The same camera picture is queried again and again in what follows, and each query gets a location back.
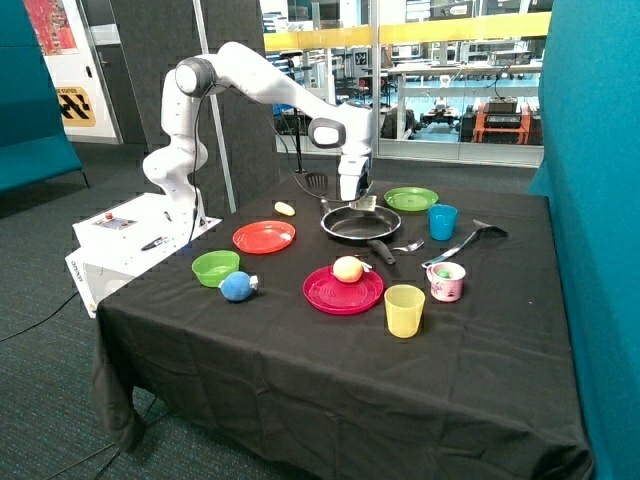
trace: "pink mug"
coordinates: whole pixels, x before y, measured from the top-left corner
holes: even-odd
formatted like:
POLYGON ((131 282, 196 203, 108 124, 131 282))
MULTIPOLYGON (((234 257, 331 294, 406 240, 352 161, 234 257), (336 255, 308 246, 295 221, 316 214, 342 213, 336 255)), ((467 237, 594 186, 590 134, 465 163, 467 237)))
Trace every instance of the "pink mug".
POLYGON ((427 267, 431 295, 441 302, 455 302, 462 296, 466 271, 457 263, 441 262, 427 267))

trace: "spatula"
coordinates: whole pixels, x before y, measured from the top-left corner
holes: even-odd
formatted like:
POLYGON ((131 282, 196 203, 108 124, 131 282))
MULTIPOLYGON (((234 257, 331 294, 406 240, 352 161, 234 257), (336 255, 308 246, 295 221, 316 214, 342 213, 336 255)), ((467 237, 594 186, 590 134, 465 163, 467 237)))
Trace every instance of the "spatula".
POLYGON ((318 197, 324 197, 329 191, 329 177, 324 172, 309 172, 304 180, 309 191, 318 197))
POLYGON ((500 227, 496 227, 495 225, 489 225, 487 223, 483 223, 479 220, 473 220, 473 223, 476 225, 476 230, 471 232, 467 238, 465 238, 462 242, 456 245, 453 248, 450 248, 442 255, 432 258, 431 260, 427 260, 422 264, 423 268, 427 268, 429 265, 433 265, 434 263, 440 263, 446 260, 449 257, 453 257, 456 253, 462 250, 465 246, 469 245, 472 242, 475 242, 479 238, 491 238, 491 237, 506 237, 509 235, 505 230, 500 227))

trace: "pink plate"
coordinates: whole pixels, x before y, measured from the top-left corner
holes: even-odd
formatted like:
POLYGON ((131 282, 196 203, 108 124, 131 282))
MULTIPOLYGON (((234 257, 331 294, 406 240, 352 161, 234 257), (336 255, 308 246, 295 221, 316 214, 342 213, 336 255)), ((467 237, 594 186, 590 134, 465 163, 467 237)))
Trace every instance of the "pink plate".
POLYGON ((374 271, 365 272, 355 283, 344 283, 333 276, 332 267, 323 267, 307 277, 302 291, 321 312, 354 315, 373 307, 384 290, 382 278, 374 271))

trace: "black frying pan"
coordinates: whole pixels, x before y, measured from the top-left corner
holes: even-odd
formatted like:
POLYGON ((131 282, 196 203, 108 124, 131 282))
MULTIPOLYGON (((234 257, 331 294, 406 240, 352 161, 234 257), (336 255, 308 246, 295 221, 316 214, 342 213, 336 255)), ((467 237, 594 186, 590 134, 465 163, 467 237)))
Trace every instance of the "black frying pan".
POLYGON ((389 248, 380 241, 395 232, 402 220, 393 210, 376 205, 373 212, 354 210, 347 206, 331 210, 322 199, 324 217, 320 222, 325 232, 343 240, 365 241, 379 253, 389 265, 396 263, 389 248))

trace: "white control box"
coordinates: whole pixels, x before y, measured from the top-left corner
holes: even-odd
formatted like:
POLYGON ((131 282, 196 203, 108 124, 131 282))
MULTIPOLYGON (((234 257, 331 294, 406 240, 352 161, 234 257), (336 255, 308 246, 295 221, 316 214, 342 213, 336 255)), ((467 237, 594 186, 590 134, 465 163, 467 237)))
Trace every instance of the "white control box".
MULTIPOLYGON (((65 260, 87 312, 186 245, 188 233, 174 229, 166 195, 145 193, 73 225, 80 248, 65 260)), ((192 238, 220 219, 206 218, 192 238)))

